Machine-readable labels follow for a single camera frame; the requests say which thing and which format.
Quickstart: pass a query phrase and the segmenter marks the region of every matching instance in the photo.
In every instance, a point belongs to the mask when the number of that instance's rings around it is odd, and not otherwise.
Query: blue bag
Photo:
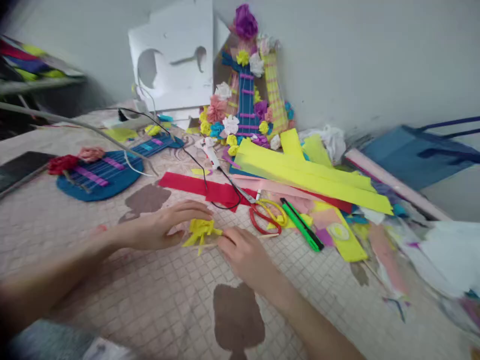
[[[412,189],[420,190],[480,163],[480,152],[451,140],[457,136],[480,133],[480,129],[442,136],[425,130],[477,121],[480,121],[480,116],[420,128],[402,125],[378,137],[361,151]]]

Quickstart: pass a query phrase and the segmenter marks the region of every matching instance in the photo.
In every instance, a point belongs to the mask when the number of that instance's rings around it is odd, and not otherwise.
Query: plastic bag
[[[306,138],[313,134],[319,134],[321,136],[321,140],[326,148],[326,151],[328,152],[331,163],[333,165],[340,164],[342,155],[347,149],[347,146],[345,145],[344,131],[338,127],[325,125],[322,130],[302,130],[298,133],[298,138],[300,139],[300,142],[303,143]]]

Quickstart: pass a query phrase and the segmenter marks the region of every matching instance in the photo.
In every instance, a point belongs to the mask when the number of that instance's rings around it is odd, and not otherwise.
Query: hand
[[[275,295],[283,275],[255,236],[247,230],[231,227],[223,231],[218,247],[233,273],[249,287],[266,298]]]
[[[136,219],[123,222],[104,232],[119,248],[160,250],[177,245],[183,230],[167,235],[178,224],[192,219],[212,220],[212,212],[205,204],[187,200]]]

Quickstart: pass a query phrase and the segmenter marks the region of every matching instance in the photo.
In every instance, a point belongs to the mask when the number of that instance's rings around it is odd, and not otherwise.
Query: yellow paper flower
[[[266,122],[266,121],[262,121],[260,123],[260,126],[258,127],[258,130],[260,130],[260,132],[265,135],[266,133],[269,132],[269,124]]]
[[[147,135],[150,135],[150,136],[158,135],[160,131],[162,131],[162,128],[158,125],[148,125],[145,128],[145,132],[147,133]]]
[[[237,145],[237,137],[236,137],[235,135],[233,135],[233,134],[228,135],[228,136],[226,137],[226,143],[227,143],[228,145],[230,145],[230,146],[235,146],[235,145]]]
[[[209,110],[208,106],[203,108],[202,113],[200,114],[200,122],[206,123],[207,122],[207,111]]]
[[[256,104],[256,103],[259,103],[261,102],[262,99],[260,98],[260,91],[259,89],[255,86],[255,99],[253,100],[253,103]]]
[[[205,121],[202,121],[200,124],[200,132],[205,135],[210,135],[210,132],[212,131],[211,127],[212,124],[210,124],[207,120],[207,117],[205,116]]]
[[[228,149],[228,155],[230,155],[230,156],[237,155],[237,151],[239,150],[239,147],[240,146],[238,146],[238,145],[230,146],[230,148]]]
[[[236,62],[238,65],[247,66],[249,64],[249,53],[245,50],[240,50],[236,56]]]

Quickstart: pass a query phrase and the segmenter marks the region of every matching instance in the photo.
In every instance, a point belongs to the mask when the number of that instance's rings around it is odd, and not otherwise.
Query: red scissors handle
[[[268,232],[268,231],[265,231],[263,230],[258,224],[257,224],[257,221],[255,220],[255,215],[258,215],[259,217],[261,217],[262,219],[268,221],[270,224],[273,224],[275,225],[275,227],[277,228],[277,232]],[[269,235],[269,234],[278,234],[280,235],[282,233],[282,227],[278,224],[278,222],[276,222],[274,219],[272,219],[271,217],[269,216],[266,216],[264,214],[262,214],[258,209],[257,209],[257,204],[256,203],[253,203],[251,204],[250,206],[250,220],[251,220],[251,223],[253,224],[253,226],[255,227],[255,229],[258,230],[258,232],[262,235]]]

